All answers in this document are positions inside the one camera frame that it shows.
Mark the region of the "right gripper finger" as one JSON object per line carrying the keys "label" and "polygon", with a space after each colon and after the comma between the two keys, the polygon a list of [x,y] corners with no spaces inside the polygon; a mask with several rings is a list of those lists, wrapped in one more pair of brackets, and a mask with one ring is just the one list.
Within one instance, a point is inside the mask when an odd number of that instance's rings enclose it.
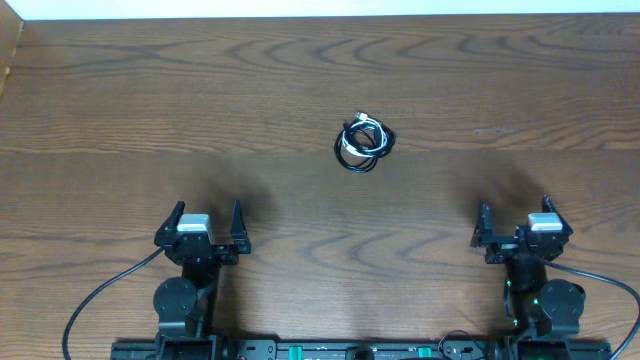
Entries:
{"label": "right gripper finger", "polygon": [[490,207],[487,203],[481,202],[479,205],[478,219],[472,235],[472,245],[489,245],[494,238],[493,221]]}
{"label": "right gripper finger", "polygon": [[542,196],[543,231],[569,231],[570,226],[557,211],[548,195]]}

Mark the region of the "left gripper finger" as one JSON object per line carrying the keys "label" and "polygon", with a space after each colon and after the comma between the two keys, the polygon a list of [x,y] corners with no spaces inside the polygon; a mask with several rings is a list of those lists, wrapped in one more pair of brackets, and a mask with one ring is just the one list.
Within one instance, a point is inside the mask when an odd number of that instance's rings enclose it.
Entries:
{"label": "left gripper finger", "polygon": [[156,240],[171,240],[177,234],[178,223],[184,213],[185,202],[178,201],[163,224],[155,233]]}
{"label": "left gripper finger", "polygon": [[241,202],[239,200],[235,200],[233,204],[230,235],[236,246],[249,245],[249,235],[243,221]]}

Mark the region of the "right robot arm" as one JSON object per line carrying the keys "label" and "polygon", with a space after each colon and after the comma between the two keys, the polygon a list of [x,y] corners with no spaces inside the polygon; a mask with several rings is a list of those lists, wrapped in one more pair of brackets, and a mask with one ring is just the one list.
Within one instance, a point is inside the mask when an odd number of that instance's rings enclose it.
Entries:
{"label": "right robot arm", "polygon": [[487,264],[504,265],[505,312],[514,333],[487,345],[488,359],[569,359],[569,338],[579,332],[584,289],[570,281],[550,280],[546,268],[559,257],[573,229],[548,196],[512,235],[495,232],[487,203],[479,205],[470,246],[485,251]]}

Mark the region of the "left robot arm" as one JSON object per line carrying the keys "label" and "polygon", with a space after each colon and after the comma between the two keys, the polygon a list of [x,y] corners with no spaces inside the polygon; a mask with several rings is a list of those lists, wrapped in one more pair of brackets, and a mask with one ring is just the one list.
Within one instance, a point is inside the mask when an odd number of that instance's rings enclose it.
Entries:
{"label": "left robot arm", "polygon": [[214,243],[210,216],[186,214],[179,201],[155,233],[154,244],[181,268],[181,275],[162,282],[153,297],[158,314],[157,359],[221,359],[238,357],[238,345],[229,336],[214,333],[211,322],[224,266],[239,263],[251,252],[241,203],[233,203],[226,244]]}

